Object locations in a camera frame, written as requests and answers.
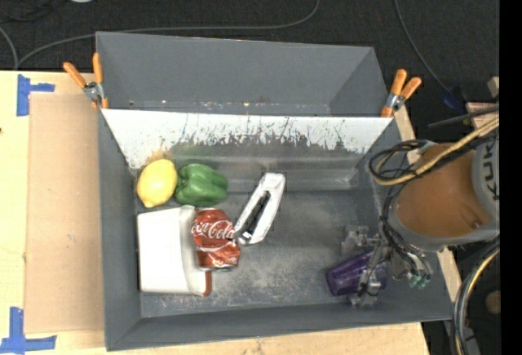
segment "red can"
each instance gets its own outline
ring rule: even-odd
[[[241,249],[236,242],[232,221],[221,210],[206,208],[196,213],[191,226],[201,269],[233,268]]]

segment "black carpet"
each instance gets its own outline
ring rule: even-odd
[[[487,83],[499,75],[499,0],[0,0],[0,13],[0,69],[72,61],[90,72],[98,30],[371,46],[388,88],[399,68],[422,78],[406,105],[417,137],[434,141],[471,130],[428,125],[491,101]]]

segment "clamp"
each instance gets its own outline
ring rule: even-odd
[[[101,70],[100,54],[97,52],[92,56],[92,68],[95,80],[87,83],[85,78],[71,62],[64,62],[65,72],[69,74],[77,85],[83,89],[87,97],[91,99],[93,107],[97,109],[100,106],[102,109],[108,109],[108,99],[103,86],[104,75]]]
[[[408,74],[404,69],[396,72],[395,79],[391,85],[390,94],[386,99],[386,104],[381,110],[381,117],[391,117],[405,103],[405,101],[420,87],[422,79],[419,77],[411,78],[405,85]]]

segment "brown cylinder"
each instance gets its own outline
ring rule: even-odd
[[[452,144],[429,148],[417,162],[420,167]],[[489,222],[471,181],[472,150],[451,163],[410,181],[396,202],[400,222],[430,237],[461,237]]]

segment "white plastic object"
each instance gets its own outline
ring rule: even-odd
[[[281,204],[284,190],[283,174],[267,172],[263,175],[234,226],[240,244],[254,245],[267,236]],[[258,205],[261,206],[261,210],[255,211]]]
[[[139,285],[143,292],[208,295],[190,226],[196,211],[182,206],[138,215]]]

